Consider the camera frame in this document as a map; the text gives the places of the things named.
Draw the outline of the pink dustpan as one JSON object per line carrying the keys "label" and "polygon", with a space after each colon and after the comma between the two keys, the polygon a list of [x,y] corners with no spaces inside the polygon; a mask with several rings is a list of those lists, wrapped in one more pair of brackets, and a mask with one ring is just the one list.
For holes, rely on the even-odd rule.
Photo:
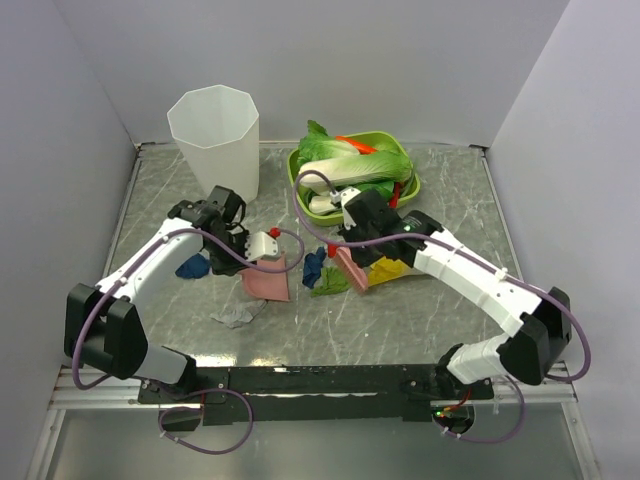
{"label": "pink dustpan", "polygon": [[287,273],[265,273],[253,268],[239,272],[245,292],[256,299],[289,301]]}

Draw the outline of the pink hand brush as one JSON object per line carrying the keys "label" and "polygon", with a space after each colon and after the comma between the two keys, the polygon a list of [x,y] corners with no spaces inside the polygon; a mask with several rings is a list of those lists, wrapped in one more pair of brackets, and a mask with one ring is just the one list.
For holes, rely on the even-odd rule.
{"label": "pink hand brush", "polygon": [[369,282],[367,274],[354,262],[348,248],[337,247],[335,255],[333,256],[333,262],[349,281],[351,287],[358,293],[362,294],[368,289]]}

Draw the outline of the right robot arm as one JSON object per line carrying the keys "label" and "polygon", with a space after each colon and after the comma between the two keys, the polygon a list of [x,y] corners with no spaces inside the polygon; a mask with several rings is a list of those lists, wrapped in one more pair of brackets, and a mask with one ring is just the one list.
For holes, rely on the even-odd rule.
{"label": "right robot arm", "polygon": [[418,210],[400,216],[375,190],[349,187],[334,195],[343,213],[340,236],[349,245],[349,269],[387,258],[431,276],[470,301],[500,328],[500,334],[452,347],[440,360],[438,390],[459,398],[472,383],[509,375],[539,385],[569,344],[569,296],[520,284],[480,257],[440,222]]}

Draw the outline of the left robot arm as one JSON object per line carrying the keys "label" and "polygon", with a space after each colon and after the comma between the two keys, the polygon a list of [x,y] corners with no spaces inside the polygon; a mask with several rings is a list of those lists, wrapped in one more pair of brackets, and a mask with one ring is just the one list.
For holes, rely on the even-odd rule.
{"label": "left robot arm", "polygon": [[80,390],[90,384],[80,368],[91,366],[106,378],[139,378],[162,383],[176,402],[192,398],[198,387],[195,360],[152,344],[140,313],[160,288],[191,257],[206,250],[214,275],[233,276],[247,266],[249,233],[241,222],[244,200],[216,186],[208,198],[174,205],[154,236],[122,267],[96,285],[76,285],[66,303],[64,352]]}

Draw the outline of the dark blue paper scrap left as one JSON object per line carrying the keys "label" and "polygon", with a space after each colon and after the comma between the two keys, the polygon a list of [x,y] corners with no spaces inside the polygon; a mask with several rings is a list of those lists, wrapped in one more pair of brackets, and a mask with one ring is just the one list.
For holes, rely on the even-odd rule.
{"label": "dark blue paper scrap left", "polygon": [[210,273],[209,260],[198,253],[186,260],[175,271],[178,278],[185,280],[196,280],[207,276]]}

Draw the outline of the yellow napa cabbage toy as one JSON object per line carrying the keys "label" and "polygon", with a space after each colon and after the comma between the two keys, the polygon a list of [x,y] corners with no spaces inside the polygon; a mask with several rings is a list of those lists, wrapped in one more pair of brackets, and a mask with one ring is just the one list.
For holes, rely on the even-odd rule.
{"label": "yellow napa cabbage toy", "polygon": [[409,267],[403,261],[383,257],[368,268],[367,280],[368,285],[373,287],[400,278],[418,275],[421,275],[420,271]]}

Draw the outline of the red chili pepper toy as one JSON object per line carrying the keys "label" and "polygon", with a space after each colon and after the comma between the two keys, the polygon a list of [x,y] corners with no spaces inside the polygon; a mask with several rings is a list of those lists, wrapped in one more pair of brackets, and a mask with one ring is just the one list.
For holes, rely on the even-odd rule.
{"label": "red chili pepper toy", "polygon": [[402,190],[403,190],[403,184],[396,182],[394,184],[393,196],[389,200],[389,206],[391,208],[396,209],[398,207],[398,202],[399,202]]}

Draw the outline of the grey paper scrap left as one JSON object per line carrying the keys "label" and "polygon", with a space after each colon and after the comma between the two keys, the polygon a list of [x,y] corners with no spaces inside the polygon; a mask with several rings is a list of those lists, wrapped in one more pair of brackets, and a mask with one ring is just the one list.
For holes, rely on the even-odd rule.
{"label": "grey paper scrap left", "polygon": [[267,301],[263,299],[243,302],[235,306],[224,307],[222,310],[210,314],[209,317],[229,329],[236,329],[250,324],[266,305]]}

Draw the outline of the green paper scrap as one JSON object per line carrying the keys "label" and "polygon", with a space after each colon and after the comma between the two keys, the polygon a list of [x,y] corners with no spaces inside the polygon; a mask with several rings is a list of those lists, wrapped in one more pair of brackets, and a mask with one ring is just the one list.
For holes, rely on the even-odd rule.
{"label": "green paper scrap", "polygon": [[311,290],[312,297],[336,295],[349,290],[351,284],[337,267],[323,267],[319,283]]}

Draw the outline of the dark blue scrap near bin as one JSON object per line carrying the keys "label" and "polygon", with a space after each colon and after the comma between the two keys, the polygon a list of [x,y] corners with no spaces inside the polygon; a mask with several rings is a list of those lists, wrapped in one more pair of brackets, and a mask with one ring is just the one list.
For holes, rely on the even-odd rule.
{"label": "dark blue scrap near bin", "polygon": [[316,282],[321,278],[321,272],[326,259],[327,252],[322,246],[314,252],[310,252],[304,257],[302,284],[313,289]]}

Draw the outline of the small bok choy toy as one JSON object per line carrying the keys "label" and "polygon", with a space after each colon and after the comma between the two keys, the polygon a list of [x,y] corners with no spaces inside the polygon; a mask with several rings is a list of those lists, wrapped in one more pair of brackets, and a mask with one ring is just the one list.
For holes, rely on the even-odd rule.
{"label": "small bok choy toy", "polygon": [[[383,199],[389,201],[393,196],[394,182],[393,181],[381,181],[373,183],[361,183],[354,185],[354,188],[359,189],[361,192],[367,190],[376,190]],[[309,210],[319,216],[327,215],[339,210],[338,207],[331,203],[330,195],[327,192],[322,194],[310,193],[308,196],[308,208]]]}

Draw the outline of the orange carrot toy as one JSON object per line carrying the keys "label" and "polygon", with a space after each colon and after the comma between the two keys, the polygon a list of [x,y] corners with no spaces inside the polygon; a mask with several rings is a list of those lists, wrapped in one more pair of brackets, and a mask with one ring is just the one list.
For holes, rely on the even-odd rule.
{"label": "orange carrot toy", "polygon": [[348,143],[349,145],[355,147],[360,154],[368,155],[368,154],[373,154],[373,153],[377,152],[376,148],[374,148],[372,146],[369,146],[369,145],[366,145],[366,144],[363,144],[363,143],[361,143],[361,142],[359,142],[357,140],[354,140],[353,138],[350,138],[350,137],[336,136],[335,139],[339,140],[339,141],[343,141],[343,142]]}

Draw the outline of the large green cabbage toy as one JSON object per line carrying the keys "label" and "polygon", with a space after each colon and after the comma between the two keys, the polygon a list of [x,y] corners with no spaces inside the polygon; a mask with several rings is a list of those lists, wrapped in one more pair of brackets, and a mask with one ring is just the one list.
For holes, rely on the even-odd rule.
{"label": "large green cabbage toy", "polygon": [[326,178],[334,187],[378,181],[405,182],[411,176],[413,164],[403,154],[377,151],[371,154],[307,162],[300,167],[300,184],[311,189],[322,189]]}

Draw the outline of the translucent white plastic bin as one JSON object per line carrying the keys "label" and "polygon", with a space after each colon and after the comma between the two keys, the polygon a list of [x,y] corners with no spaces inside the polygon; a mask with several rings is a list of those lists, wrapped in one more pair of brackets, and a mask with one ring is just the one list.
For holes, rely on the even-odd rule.
{"label": "translucent white plastic bin", "polygon": [[186,92],[167,112],[172,137],[202,190],[259,189],[259,113],[250,94],[225,85]]}

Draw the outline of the green leafy lettuce toy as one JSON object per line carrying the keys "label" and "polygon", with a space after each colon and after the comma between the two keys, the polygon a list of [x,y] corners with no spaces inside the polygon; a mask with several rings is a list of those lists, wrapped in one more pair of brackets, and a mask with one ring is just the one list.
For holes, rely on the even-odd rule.
{"label": "green leafy lettuce toy", "polygon": [[314,120],[307,121],[307,135],[298,145],[297,164],[358,155],[358,150],[348,142],[328,135],[327,130]]}

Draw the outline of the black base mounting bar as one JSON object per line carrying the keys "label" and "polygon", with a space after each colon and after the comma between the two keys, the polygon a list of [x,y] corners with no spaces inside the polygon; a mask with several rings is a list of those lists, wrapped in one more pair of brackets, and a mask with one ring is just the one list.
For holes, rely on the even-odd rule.
{"label": "black base mounting bar", "polygon": [[204,408],[206,426],[247,419],[248,401],[256,421],[312,421],[399,418],[429,422],[432,407],[494,398],[492,383],[469,386],[435,364],[202,367],[191,393],[152,384],[139,390],[142,405]]}

